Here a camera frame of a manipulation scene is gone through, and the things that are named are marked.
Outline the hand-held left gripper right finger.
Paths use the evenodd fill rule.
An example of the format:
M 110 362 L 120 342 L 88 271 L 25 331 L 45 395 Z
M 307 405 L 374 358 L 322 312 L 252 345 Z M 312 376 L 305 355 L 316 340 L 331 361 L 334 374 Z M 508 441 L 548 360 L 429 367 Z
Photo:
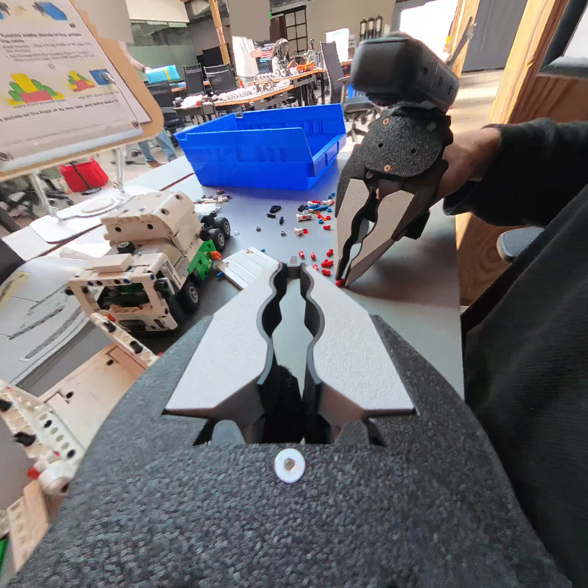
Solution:
M 306 264 L 299 282 L 312 335 L 303 391 L 305 441 L 332 443 L 347 423 L 414 413 L 368 311 Z

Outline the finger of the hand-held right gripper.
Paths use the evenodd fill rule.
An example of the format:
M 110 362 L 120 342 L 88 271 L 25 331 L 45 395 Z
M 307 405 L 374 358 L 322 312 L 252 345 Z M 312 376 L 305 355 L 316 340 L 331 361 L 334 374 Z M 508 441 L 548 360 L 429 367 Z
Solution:
M 379 201 L 376 220 L 350 262 L 346 286 L 360 278 L 394 244 L 394 236 L 414 197 L 410 192 L 400 190 Z
M 371 191 L 364 181 L 351 179 L 336 214 L 336 279 L 344 283 L 349 282 L 351 262 L 372 226 L 365 215 L 370 198 Z

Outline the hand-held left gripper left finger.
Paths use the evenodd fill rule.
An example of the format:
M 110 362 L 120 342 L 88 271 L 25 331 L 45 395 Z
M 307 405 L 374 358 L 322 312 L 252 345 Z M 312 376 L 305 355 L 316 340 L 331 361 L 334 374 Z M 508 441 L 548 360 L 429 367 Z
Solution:
M 164 415 L 229 421 L 246 443 L 271 440 L 286 397 L 273 343 L 285 293 L 286 266 L 274 263 L 211 317 Z

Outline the pile of mixed lego pieces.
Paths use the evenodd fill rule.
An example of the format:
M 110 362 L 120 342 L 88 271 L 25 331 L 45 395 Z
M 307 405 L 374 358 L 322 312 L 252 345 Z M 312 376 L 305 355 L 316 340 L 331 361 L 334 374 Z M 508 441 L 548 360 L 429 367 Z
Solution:
M 330 232 L 334 229 L 334 200 L 313 199 L 290 207 L 284 203 L 273 204 L 263 213 L 262 218 L 276 227 L 279 236 L 280 231 L 285 230 L 286 236 L 297 237 L 293 232 L 297 227 L 306 228 L 309 232 L 312 228 Z

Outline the group of red lego pins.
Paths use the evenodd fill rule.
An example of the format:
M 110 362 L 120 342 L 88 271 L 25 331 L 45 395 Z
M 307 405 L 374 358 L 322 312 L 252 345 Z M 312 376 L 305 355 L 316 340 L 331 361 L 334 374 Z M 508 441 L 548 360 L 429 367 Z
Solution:
M 334 270 L 334 259 L 332 254 L 320 256 L 313 249 L 299 249 L 295 255 L 301 259 L 303 266 L 324 276 L 332 276 Z

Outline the person's right forearm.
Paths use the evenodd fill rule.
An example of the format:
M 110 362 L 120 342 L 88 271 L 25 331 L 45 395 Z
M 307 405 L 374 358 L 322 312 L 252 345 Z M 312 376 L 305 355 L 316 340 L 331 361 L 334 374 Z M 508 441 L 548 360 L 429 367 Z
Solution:
M 480 181 L 442 199 L 446 215 L 472 213 L 494 226 L 547 226 L 577 196 L 587 201 L 586 121 L 487 126 L 500 129 L 499 150 Z

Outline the white lego panel blue pins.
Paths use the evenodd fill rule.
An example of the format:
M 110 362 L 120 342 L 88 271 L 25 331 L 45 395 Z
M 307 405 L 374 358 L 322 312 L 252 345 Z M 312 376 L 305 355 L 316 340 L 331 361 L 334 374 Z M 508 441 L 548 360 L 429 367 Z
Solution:
M 279 262 L 255 247 L 248 247 L 216 261 L 214 265 L 226 280 L 243 290 L 266 271 L 275 270 Z

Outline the white lego garbage body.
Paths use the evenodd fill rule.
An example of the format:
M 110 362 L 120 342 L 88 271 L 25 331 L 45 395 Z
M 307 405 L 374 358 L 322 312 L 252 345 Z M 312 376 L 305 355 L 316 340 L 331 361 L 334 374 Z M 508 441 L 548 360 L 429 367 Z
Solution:
M 22 497 L 2 512 L 1 569 L 14 575 L 46 534 L 104 420 L 158 357 L 110 314 L 93 313 L 110 344 L 36 397 L 1 380 L 1 419 L 32 467 Z

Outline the white and green lego truck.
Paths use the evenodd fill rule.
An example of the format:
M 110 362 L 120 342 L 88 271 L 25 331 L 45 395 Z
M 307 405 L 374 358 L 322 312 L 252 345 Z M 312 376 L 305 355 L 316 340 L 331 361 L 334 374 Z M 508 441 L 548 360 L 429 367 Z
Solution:
M 218 202 L 195 203 L 180 190 L 132 197 L 101 218 L 107 254 L 68 281 L 87 315 L 98 313 L 132 334 L 183 327 L 200 304 L 199 287 L 231 237 Z

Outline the lego instruction booklet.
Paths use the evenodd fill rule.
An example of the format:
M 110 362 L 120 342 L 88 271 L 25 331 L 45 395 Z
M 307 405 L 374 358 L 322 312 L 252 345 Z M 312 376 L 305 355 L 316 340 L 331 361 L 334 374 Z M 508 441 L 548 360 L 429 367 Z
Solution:
M 71 277 L 89 262 L 41 256 L 24 261 L 1 241 L 1 379 L 40 393 L 108 345 L 74 296 Z

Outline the person's right hand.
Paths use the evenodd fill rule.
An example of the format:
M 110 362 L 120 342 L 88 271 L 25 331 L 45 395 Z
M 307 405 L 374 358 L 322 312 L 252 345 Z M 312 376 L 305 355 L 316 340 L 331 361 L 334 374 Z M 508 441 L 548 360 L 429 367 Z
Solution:
M 453 136 L 443 154 L 447 169 L 439 183 L 437 201 L 455 193 L 468 181 L 481 180 L 499 150 L 500 136 L 500 129 L 492 126 Z

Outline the black office chair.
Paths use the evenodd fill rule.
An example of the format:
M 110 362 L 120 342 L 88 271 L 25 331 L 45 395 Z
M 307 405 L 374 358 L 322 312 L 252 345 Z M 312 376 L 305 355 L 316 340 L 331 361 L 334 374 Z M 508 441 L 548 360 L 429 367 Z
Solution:
M 203 70 L 214 95 L 219 96 L 238 89 L 235 73 L 230 64 L 204 67 Z
M 200 64 L 184 66 L 183 71 L 187 87 L 187 95 L 205 95 L 206 89 Z
M 347 135 L 353 144 L 358 143 L 376 119 L 379 107 L 359 91 L 355 91 L 352 97 L 348 96 L 350 81 L 344 75 L 336 44 L 321 42 L 320 47 L 329 81 L 329 103 L 342 106 L 343 117 L 349 127 Z

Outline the blue plastic bin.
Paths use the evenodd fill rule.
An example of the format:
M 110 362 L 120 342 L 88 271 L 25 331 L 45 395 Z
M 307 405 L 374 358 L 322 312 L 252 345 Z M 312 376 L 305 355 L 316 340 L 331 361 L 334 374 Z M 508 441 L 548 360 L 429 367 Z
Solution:
M 176 133 L 201 185 L 309 190 L 347 131 L 341 104 L 229 114 Z

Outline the wooden pillar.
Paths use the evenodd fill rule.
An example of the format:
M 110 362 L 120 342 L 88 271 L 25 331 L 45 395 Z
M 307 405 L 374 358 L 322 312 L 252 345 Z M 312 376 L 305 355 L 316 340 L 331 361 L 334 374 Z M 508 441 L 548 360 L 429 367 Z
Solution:
M 519 123 L 548 116 L 565 82 L 539 70 L 568 1 L 528 1 L 493 103 L 489 122 Z M 496 252 L 500 229 L 472 213 L 455 218 L 460 305 L 471 305 L 506 268 Z

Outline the long wooden work table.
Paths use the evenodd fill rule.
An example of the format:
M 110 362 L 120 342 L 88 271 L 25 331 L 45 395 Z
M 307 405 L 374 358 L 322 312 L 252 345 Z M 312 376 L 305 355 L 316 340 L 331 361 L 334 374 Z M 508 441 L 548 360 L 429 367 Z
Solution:
M 256 91 L 253 91 L 251 86 L 248 89 L 239 88 L 225 93 L 225 100 L 222 100 L 221 96 L 206 98 L 191 95 L 183 99 L 180 106 L 174 107 L 174 110 L 186 116 L 193 116 L 198 113 L 202 115 L 215 114 L 230 107 L 251 107 L 258 111 L 286 103 L 289 92 L 294 91 L 298 91 L 295 103 L 303 105 L 305 104 L 303 89 L 306 85 L 314 82 L 319 84 L 321 99 L 324 99 L 326 73 L 326 68 L 315 68 L 288 77 L 257 80 L 254 83 L 258 88 Z

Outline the black framed window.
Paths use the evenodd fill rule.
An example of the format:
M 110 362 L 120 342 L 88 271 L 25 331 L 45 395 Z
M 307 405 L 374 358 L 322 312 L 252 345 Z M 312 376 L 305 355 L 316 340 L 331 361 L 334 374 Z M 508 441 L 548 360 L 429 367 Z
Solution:
M 282 12 L 285 19 L 286 38 L 296 43 L 307 42 L 306 7 L 300 6 Z

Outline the wooden clipboard stand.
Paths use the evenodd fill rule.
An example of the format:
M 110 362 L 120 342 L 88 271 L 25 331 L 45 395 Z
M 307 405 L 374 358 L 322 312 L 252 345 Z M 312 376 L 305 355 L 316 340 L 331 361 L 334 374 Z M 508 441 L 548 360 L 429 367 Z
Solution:
M 107 40 L 99 36 L 87 14 L 77 8 L 73 1 L 73 6 L 77 9 L 82 19 L 86 22 L 88 28 L 94 33 L 102 48 L 105 50 L 112 62 L 117 66 L 121 77 L 125 80 L 129 89 L 132 91 L 136 100 L 141 104 L 143 109 L 149 114 L 151 122 L 142 126 L 142 135 L 128 141 L 112 143 L 97 149 L 87 150 L 75 155 L 67 156 L 62 159 L 55 159 L 40 166 L 31 166 L 23 168 L 12 173 L 1 173 L 1 181 L 28 176 L 43 208 L 47 211 L 44 217 L 39 221 L 34 221 L 32 228 L 38 236 L 49 243 L 63 243 L 75 238 L 84 232 L 90 231 L 100 225 L 100 218 L 111 210 L 117 210 L 122 204 L 132 198 L 123 186 L 124 184 L 124 147 L 131 143 L 143 141 L 156 136 L 163 128 L 163 115 L 157 106 L 155 99 L 151 96 L 146 86 L 141 81 L 132 65 L 123 54 L 119 43 L 116 40 Z M 98 194 L 85 202 L 73 205 L 67 209 L 56 210 L 48 202 L 44 194 L 43 187 L 40 184 L 40 172 L 49 168 L 57 167 L 62 164 L 75 162 L 85 156 L 93 155 L 101 151 L 117 150 L 118 179 L 114 182 L 114 188 Z

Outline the cyan plastic wrap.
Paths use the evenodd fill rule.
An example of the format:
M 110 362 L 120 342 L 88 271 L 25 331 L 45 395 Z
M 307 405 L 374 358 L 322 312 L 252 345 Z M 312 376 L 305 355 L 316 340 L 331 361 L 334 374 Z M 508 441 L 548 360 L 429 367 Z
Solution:
M 178 82 L 181 77 L 175 64 L 152 68 L 145 72 L 149 84 Z

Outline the red bag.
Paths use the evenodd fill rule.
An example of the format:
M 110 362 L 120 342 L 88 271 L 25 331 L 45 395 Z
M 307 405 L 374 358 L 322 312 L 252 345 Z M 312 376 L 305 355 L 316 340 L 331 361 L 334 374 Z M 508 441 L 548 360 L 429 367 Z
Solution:
M 58 169 L 70 190 L 84 196 L 101 191 L 109 181 L 108 175 L 94 158 L 60 165 Z

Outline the printed instruction sheet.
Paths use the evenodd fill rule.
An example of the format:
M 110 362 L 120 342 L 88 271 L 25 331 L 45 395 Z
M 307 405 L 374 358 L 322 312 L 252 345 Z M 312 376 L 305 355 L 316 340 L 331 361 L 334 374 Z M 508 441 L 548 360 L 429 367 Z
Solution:
M 135 139 L 149 122 L 70 1 L 1 1 L 1 173 Z

